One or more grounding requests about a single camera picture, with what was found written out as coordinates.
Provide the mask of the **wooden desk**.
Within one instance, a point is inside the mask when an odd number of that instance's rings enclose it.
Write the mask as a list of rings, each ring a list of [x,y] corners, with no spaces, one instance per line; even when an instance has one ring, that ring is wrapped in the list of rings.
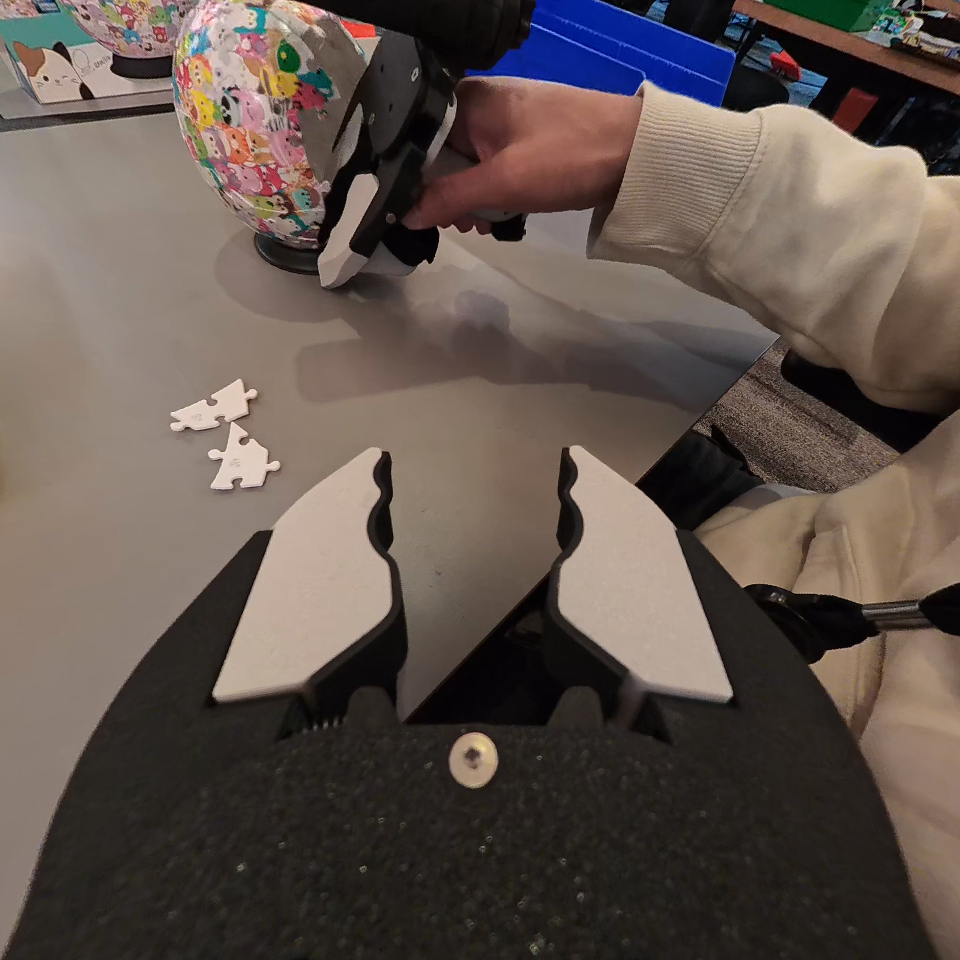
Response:
[[[955,97],[959,95],[958,67],[941,59],[892,49],[871,41],[865,35],[838,30],[763,2],[735,1],[732,11],[771,31],[781,31],[792,37],[818,43],[859,62],[883,68]]]

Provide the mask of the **white puzzle piece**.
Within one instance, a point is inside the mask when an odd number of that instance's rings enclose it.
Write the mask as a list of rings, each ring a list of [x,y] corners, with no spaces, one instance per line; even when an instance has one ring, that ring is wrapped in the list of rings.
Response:
[[[201,399],[170,414],[170,429],[174,433],[186,430],[199,432],[231,424],[249,414],[250,403],[258,398],[258,390],[247,388],[240,378]]]
[[[219,493],[233,490],[235,484],[239,484],[240,489],[260,488],[269,474],[282,468],[281,462],[272,460],[268,449],[251,438],[237,422],[228,425],[224,449],[210,449],[207,457],[219,465],[209,485]]]

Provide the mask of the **colourful puzzle ball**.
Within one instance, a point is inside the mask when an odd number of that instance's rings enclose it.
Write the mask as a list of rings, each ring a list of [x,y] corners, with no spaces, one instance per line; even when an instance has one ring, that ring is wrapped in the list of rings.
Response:
[[[300,114],[336,138],[378,44],[374,25],[304,2],[199,2],[173,58],[174,107],[207,185],[249,229],[319,249],[333,174],[315,173]]]

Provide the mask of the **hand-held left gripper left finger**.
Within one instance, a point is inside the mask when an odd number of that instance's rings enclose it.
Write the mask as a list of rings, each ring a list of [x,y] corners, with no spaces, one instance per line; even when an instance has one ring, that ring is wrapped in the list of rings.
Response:
[[[364,687],[396,701],[408,644],[392,498],[391,456],[371,447],[282,514],[213,686],[218,704],[301,694],[345,706]]]

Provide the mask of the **blue plastic bin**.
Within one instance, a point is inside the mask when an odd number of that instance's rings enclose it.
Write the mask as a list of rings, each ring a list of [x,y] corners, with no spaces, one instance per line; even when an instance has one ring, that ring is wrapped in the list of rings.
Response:
[[[720,106],[732,51],[599,1],[540,1],[519,49],[470,76],[513,77],[633,95],[645,81]]]

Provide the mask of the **person's right forearm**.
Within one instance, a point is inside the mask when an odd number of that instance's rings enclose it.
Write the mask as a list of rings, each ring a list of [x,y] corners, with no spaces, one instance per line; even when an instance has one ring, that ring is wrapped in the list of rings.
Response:
[[[894,409],[959,392],[959,178],[811,109],[727,111],[646,82],[589,257],[665,271],[736,306]]]

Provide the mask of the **beige hoodie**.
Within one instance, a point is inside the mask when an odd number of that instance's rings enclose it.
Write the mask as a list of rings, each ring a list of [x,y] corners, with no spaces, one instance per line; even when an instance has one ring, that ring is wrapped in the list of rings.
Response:
[[[929,440],[831,495],[744,491],[696,535],[742,586],[864,604],[926,597],[959,573],[958,449]],[[958,638],[888,632],[812,669],[884,798],[936,953],[958,958]]]

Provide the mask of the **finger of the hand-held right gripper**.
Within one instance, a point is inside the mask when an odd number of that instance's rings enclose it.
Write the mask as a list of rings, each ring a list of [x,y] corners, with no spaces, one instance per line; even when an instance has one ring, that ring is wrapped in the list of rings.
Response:
[[[340,144],[322,174],[329,191],[320,225],[318,279],[325,290],[360,274],[405,277],[431,263],[439,247],[437,227],[404,224],[423,187],[426,153],[414,145],[394,155],[375,154],[368,143]]]
[[[370,172],[371,147],[367,124],[364,106],[357,100],[348,109],[323,168],[325,226],[338,223],[354,179]]]

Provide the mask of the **person's right hand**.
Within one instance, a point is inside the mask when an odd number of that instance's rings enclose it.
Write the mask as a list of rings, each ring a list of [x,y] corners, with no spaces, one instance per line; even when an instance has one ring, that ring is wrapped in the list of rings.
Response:
[[[449,141],[473,165],[425,186],[411,230],[489,234],[483,211],[552,213],[613,202],[633,150],[642,90],[624,95],[526,78],[463,79]]]

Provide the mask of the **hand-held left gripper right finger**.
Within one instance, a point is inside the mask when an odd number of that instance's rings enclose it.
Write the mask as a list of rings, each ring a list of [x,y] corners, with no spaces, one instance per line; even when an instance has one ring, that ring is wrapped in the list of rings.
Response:
[[[728,706],[734,690],[679,533],[634,484],[582,446],[560,454],[558,558],[543,660],[601,706],[622,692]]]

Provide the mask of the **puzzle box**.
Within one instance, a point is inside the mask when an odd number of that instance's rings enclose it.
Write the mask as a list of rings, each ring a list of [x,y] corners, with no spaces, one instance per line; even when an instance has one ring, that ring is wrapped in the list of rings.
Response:
[[[37,104],[168,92],[196,1],[3,1],[2,63]]]

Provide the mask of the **black ball stand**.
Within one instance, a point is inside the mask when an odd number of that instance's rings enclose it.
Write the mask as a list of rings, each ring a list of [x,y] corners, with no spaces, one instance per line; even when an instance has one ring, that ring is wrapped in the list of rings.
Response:
[[[319,276],[319,258],[324,247],[325,239],[312,241],[306,244],[285,242],[285,238],[277,238],[264,231],[255,231],[253,245],[258,256],[270,266],[286,273],[314,277]]]

